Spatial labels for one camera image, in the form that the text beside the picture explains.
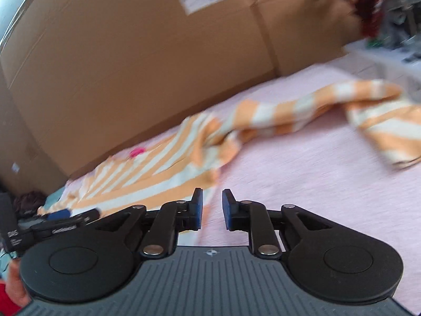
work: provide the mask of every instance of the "white shelf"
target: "white shelf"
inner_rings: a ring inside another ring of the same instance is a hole
[[[421,102],[421,61],[405,63],[411,53],[402,49],[367,49],[361,40],[345,47],[348,54],[331,62],[363,80],[382,78],[401,85],[409,97]]]

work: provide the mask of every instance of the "cardboard box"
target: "cardboard box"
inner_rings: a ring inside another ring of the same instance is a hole
[[[255,8],[283,76],[343,56],[342,46],[360,38],[346,0],[255,0]]]
[[[335,6],[221,0],[188,14],[180,0],[25,0],[0,44],[0,99],[24,129],[5,137],[33,150],[11,151],[0,179],[51,192],[188,115],[337,56],[355,29],[338,35],[348,23]],[[29,152],[38,166],[20,164],[17,183],[10,163]]]

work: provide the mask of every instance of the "blue gripper pad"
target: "blue gripper pad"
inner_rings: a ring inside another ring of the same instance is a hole
[[[192,201],[197,201],[197,204],[192,207],[192,211],[194,215],[197,216],[196,218],[196,226],[197,229],[200,229],[202,227],[202,213],[203,213],[203,190],[200,188],[194,189],[194,193],[192,196]]]
[[[52,220],[59,220],[59,219],[68,219],[71,216],[71,212],[69,209],[63,209],[56,211],[54,213],[51,213],[47,216],[48,221]]]
[[[371,305],[338,305],[317,299],[301,290],[279,261],[259,259],[245,246],[213,248],[179,246],[169,257],[143,263],[130,282],[101,300],[78,305],[34,300],[18,315],[410,316],[411,314],[392,298]]]
[[[230,189],[222,191],[222,211],[227,229],[236,230],[232,229],[232,215],[238,212],[238,204]]]

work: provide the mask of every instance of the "gray ribbed surface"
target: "gray ribbed surface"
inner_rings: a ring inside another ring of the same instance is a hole
[[[371,306],[324,302],[298,288],[277,261],[247,247],[178,247],[169,258],[148,261],[126,287],[98,302],[49,305],[36,301],[30,316],[404,316],[392,299]]]

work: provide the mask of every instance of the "red object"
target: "red object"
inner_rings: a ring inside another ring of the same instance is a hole
[[[145,153],[145,152],[146,152],[146,148],[144,148],[144,147],[138,147],[138,148],[135,148],[134,150],[132,150],[130,152],[129,157],[130,158],[134,158],[134,157],[137,157],[138,155],[140,155],[142,153]]]
[[[5,289],[6,285],[0,284],[0,313],[4,316],[12,316],[20,310],[20,307],[10,300]]]
[[[384,0],[357,0],[356,14],[363,20],[363,36],[376,38],[380,32],[384,12]]]

